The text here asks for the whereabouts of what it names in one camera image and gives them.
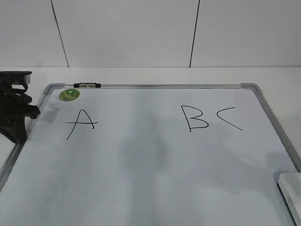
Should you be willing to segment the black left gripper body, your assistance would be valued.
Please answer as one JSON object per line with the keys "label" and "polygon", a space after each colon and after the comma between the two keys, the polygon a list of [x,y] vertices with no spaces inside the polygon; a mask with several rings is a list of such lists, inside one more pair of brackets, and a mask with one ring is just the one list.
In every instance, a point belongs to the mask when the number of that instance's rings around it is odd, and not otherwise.
{"label": "black left gripper body", "polygon": [[0,82],[0,124],[10,124],[17,119],[29,117],[36,119],[39,108],[30,105],[32,98],[26,94],[28,85],[25,81]]}

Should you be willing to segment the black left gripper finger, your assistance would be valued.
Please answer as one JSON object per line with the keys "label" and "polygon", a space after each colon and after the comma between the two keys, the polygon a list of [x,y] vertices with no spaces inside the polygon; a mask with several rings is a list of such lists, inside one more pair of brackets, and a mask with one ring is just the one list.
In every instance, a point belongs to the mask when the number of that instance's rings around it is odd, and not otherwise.
{"label": "black left gripper finger", "polygon": [[25,118],[14,118],[0,121],[0,133],[15,144],[23,144],[27,140]]}

